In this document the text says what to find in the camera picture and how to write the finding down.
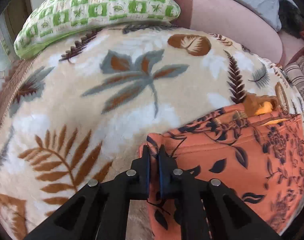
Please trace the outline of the orange floral blouse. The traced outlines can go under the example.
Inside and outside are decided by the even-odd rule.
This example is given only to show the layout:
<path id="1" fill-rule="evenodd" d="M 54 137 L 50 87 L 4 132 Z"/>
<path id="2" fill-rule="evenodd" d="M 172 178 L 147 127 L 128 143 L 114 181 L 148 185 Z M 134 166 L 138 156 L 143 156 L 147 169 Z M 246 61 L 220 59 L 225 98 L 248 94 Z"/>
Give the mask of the orange floral blouse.
<path id="1" fill-rule="evenodd" d="M 148 213 L 154 237 L 181 237 L 174 202 L 160 201 L 156 157 L 161 146 L 180 169 L 200 180 L 221 180 L 272 229 L 283 232 L 304 196 L 302 118 L 262 96 L 163 134 L 150 133 L 145 144 L 152 165 Z"/>

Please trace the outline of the leaf pattern fleece blanket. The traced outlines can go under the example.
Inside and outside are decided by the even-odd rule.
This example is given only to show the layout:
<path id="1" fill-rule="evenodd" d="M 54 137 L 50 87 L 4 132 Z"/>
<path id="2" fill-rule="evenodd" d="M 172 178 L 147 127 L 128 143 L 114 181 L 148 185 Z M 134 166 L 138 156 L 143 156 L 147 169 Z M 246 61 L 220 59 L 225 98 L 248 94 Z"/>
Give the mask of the leaf pattern fleece blanket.
<path id="1" fill-rule="evenodd" d="M 31 60 L 0 125 L 0 225 L 23 239 L 89 180 L 127 170 L 163 134 L 255 97 L 302 115 L 279 63 L 220 34 L 117 25 Z"/>

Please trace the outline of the brown fringed bedspread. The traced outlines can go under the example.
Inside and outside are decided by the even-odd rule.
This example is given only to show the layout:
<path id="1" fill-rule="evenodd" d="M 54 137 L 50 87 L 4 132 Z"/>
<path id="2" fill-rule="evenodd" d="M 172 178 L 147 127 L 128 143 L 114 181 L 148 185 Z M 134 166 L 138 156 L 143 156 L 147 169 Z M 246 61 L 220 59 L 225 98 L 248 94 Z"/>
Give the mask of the brown fringed bedspread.
<path id="1" fill-rule="evenodd" d="M 17 60 L 12 64 L 10 72 L 5 76 L 5 81 L 1 84 L 0 93 L 0 125 L 3 114 L 6 111 L 6 107 L 10 101 L 11 96 L 14 94 L 14 90 L 17 87 L 19 81 L 23 78 L 25 71 L 30 65 L 31 60 Z"/>

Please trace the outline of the striped beige quilt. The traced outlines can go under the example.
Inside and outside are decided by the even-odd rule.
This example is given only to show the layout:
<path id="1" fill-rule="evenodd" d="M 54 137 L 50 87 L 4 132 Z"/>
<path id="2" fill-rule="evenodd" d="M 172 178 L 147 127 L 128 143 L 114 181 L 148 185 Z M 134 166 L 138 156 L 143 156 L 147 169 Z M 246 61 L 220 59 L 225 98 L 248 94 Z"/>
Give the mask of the striped beige quilt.
<path id="1" fill-rule="evenodd" d="M 304 55 L 285 67 L 285 74 L 294 85 L 304 101 Z"/>

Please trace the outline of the stained glass window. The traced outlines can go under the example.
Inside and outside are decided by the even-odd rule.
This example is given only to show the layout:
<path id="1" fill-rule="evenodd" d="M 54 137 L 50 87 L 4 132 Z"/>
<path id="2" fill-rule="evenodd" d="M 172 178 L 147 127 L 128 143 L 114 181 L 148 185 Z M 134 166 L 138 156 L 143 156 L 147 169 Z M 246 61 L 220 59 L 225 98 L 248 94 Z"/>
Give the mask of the stained glass window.
<path id="1" fill-rule="evenodd" d="M 0 94 L 12 64 L 18 57 L 13 48 L 13 39 L 8 31 L 4 13 L 0 15 Z"/>

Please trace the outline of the black furry garment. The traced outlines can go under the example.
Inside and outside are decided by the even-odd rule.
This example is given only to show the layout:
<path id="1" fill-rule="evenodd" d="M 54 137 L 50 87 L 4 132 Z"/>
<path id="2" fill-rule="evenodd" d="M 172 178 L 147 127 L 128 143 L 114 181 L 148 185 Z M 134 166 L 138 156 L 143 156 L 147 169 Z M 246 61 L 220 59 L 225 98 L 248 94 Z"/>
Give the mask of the black furry garment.
<path id="1" fill-rule="evenodd" d="M 281 29 L 291 36 L 300 38 L 304 30 L 304 16 L 300 10 L 288 0 L 279 0 L 279 19 Z"/>

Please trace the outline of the green white patterned pillow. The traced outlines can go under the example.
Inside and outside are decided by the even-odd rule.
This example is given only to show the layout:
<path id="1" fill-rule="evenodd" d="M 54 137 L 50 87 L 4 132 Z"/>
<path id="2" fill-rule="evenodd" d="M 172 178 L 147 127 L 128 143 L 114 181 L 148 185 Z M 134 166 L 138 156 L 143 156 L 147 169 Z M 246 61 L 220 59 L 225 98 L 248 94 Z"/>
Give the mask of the green white patterned pillow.
<path id="1" fill-rule="evenodd" d="M 45 0 L 24 23 L 14 50 L 27 60 L 53 42 L 87 29 L 139 21 L 169 23 L 180 13 L 174 0 Z"/>

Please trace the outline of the pink quilted bolster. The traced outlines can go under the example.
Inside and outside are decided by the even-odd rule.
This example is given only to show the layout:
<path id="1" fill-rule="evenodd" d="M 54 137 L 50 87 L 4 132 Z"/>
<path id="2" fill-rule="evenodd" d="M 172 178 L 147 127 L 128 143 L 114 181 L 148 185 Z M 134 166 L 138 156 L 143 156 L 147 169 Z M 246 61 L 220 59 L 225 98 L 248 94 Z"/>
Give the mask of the pink quilted bolster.
<path id="1" fill-rule="evenodd" d="M 274 63 L 285 64 L 279 34 L 254 12 L 234 0 L 174 0 L 181 14 L 173 21 L 183 28 L 221 34 Z"/>

